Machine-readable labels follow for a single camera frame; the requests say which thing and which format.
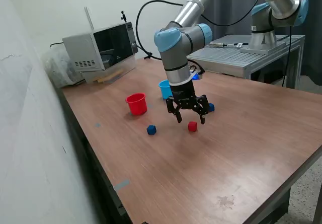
white wall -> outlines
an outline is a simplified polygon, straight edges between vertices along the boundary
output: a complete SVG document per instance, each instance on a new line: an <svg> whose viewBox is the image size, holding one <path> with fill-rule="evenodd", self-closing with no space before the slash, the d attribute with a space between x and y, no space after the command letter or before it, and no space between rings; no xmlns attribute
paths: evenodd
<svg viewBox="0 0 322 224"><path fill-rule="evenodd" d="M99 223L55 91L14 7L0 5L0 223Z"/></svg>
<svg viewBox="0 0 322 224"><path fill-rule="evenodd" d="M39 54L63 37L90 30L84 7L90 9L95 28L121 22L124 10L133 25L140 7L149 0L12 0L35 43ZM169 0L184 3L186 0ZM164 4L148 5L140 17L139 35L143 46L159 55L153 36L157 29L173 20L180 7Z"/></svg>

red cube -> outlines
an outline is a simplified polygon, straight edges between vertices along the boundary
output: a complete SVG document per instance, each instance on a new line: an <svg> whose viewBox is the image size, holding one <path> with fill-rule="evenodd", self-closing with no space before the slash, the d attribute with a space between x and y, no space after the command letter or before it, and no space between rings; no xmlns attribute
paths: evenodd
<svg viewBox="0 0 322 224"><path fill-rule="evenodd" d="M189 132L196 132L198 129L197 123L196 122L189 122L188 129L189 129Z"/></svg>

plastic bag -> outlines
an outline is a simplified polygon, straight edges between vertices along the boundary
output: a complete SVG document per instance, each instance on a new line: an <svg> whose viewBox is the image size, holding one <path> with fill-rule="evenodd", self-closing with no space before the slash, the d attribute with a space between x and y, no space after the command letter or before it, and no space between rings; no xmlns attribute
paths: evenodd
<svg viewBox="0 0 322 224"><path fill-rule="evenodd" d="M84 80L81 73L73 68L64 44L53 45L42 59L49 78L58 88Z"/></svg>

gray curtain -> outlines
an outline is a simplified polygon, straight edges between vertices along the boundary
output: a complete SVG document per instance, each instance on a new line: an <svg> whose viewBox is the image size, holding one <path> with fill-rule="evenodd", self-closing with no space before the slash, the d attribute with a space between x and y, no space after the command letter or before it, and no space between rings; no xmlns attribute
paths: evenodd
<svg viewBox="0 0 322 224"><path fill-rule="evenodd" d="M256 0L213 0L205 11L205 16L218 24L229 24L240 19L254 4ZM212 26L214 39L227 34L250 34L251 15L240 23L229 27ZM309 76L311 80L322 86L322 0L309 0L309 12L303 25L292 29L293 35L306 35L302 66L302 75ZM276 34L289 34L288 28L276 29Z"/></svg>

blue cup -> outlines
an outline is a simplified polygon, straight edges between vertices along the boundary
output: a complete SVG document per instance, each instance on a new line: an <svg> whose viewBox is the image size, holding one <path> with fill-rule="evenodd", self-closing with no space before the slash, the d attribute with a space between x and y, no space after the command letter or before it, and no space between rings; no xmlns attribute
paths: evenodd
<svg viewBox="0 0 322 224"><path fill-rule="evenodd" d="M165 80L159 83L159 87L161 89L163 99L167 99L168 97L172 96L172 91L169 85L169 81Z"/></svg>

